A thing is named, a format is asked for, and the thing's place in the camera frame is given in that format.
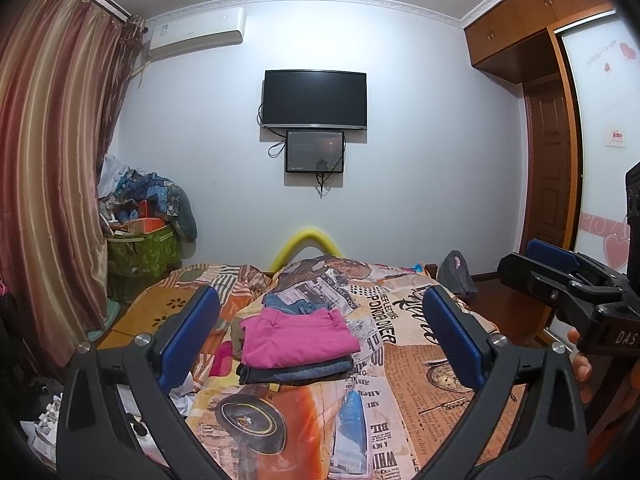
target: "pile of clothes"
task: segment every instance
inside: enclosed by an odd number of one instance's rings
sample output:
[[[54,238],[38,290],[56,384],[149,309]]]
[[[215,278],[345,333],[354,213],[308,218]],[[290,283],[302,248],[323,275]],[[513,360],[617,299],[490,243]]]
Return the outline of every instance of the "pile of clothes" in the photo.
[[[351,354],[360,351],[360,343],[340,311],[307,300],[286,304],[270,293],[262,304],[260,314],[231,325],[240,384],[305,386],[353,373]],[[217,374],[215,365],[211,375]]]
[[[138,218],[161,218],[171,223],[181,240],[194,242],[198,237],[187,194],[157,173],[130,168],[108,155],[102,167],[98,196],[100,214],[109,230]],[[152,206],[143,215],[139,207],[142,202]]]

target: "air conditioner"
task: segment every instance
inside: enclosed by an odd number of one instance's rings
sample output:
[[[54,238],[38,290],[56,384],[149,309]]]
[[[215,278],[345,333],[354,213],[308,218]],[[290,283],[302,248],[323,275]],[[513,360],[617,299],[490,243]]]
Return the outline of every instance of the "air conditioner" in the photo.
[[[216,46],[242,43],[246,12],[242,7],[210,10],[178,18],[154,29],[151,61]]]

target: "car wheel print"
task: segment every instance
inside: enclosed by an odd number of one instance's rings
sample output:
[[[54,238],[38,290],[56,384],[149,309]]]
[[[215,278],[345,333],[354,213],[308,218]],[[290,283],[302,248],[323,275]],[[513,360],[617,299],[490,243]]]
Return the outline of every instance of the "car wheel print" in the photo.
[[[250,449],[262,454],[276,454],[284,448],[284,420],[268,402],[247,394],[233,394],[223,399],[215,411],[225,431]]]

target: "paper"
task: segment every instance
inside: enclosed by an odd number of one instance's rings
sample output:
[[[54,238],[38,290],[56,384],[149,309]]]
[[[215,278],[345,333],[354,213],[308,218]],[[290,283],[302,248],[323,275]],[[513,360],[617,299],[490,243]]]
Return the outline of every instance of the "paper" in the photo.
[[[607,134],[605,138],[606,146],[615,146],[617,148],[625,147],[625,134],[620,130],[613,130]]]

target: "curtain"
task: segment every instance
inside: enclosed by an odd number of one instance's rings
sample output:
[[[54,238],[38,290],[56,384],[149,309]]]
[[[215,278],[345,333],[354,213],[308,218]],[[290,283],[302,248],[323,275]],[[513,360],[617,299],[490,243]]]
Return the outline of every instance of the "curtain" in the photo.
[[[111,76],[104,103],[102,105],[102,121],[98,137],[98,154],[96,160],[96,175],[100,179],[102,163],[106,155],[116,121],[122,109],[124,96],[129,86],[129,79],[133,72],[136,58],[142,51],[142,36],[145,22],[141,16],[132,16],[127,20],[118,40],[115,55],[113,56]]]
[[[87,0],[31,0],[0,59],[0,274],[57,367],[106,316],[95,161],[122,27]]]

